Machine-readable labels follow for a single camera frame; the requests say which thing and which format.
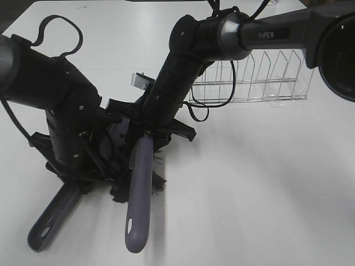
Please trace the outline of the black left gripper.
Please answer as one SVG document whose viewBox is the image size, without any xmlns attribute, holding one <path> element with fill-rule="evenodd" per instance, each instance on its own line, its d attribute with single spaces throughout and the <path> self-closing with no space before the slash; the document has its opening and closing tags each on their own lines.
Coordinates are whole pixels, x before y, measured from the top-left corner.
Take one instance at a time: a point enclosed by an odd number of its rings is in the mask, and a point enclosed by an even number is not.
<svg viewBox="0 0 355 266">
<path fill-rule="evenodd" d="M 63 181 L 65 195 L 87 195 L 92 182 L 110 182 L 111 171 L 93 142 L 93 131 L 78 134 L 50 130 L 49 135 L 35 132 L 29 140 L 47 160 L 48 168 Z"/>
</svg>

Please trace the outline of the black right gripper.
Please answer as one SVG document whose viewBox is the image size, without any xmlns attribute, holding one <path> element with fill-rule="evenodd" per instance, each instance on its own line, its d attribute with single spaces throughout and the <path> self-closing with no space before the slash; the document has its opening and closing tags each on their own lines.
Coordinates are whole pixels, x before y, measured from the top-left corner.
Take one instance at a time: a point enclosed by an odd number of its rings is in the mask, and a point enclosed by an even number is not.
<svg viewBox="0 0 355 266">
<path fill-rule="evenodd" d="M 165 124 L 162 124 L 161 122 L 148 118 L 137 103 L 127 103 L 114 99 L 109 100 L 111 100 L 110 103 L 121 116 L 126 117 L 131 121 L 139 122 L 142 124 L 143 128 L 150 130 L 152 134 L 167 134 L 153 136 L 154 152 L 157 152 L 162 147 L 170 143 L 171 134 L 185 137 L 189 141 L 192 141 L 196 136 L 196 131 L 193 127 L 190 127 L 175 118 Z"/>
</svg>

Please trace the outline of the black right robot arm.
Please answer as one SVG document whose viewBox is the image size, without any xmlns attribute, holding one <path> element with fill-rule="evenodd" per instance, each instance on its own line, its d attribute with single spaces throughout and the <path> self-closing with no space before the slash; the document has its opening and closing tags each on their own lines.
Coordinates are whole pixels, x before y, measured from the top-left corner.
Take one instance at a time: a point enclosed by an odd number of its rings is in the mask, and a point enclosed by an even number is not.
<svg viewBox="0 0 355 266">
<path fill-rule="evenodd" d="M 156 148 L 172 134 L 193 139 L 194 129 L 175 120 L 193 82 L 214 62 L 242 60 L 258 49 L 300 49 L 308 68 L 318 68 L 338 96 L 354 100 L 354 2 L 342 1 L 257 18 L 238 8 L 201 21 L 186 15 L 175 24 L 169 54 L 158 77 L 135 103 L 111 100 L 109 109 L 130 121 L 126 149 L 149 130 Z"/>
</svg>

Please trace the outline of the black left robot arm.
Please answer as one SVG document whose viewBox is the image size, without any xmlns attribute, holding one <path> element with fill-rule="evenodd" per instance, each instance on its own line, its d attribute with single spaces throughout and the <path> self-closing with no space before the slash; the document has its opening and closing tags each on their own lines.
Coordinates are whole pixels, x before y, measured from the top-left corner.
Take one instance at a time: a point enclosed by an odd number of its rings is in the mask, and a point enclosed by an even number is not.
<svg viewBox="0 0 355 266">
<path fill-rule="evenodd" d="M 31 42 L 1 36 L 1 101 L 29 145 L 47 160 L 47 168 L 63 182 L 87 194 L 103 180 L 96 133 L 109 123 L 96 87 L 64 56 L 48 57 Z M 29 134 L 9 103 L 45 111 L 48 134 Z"/>
</svg>

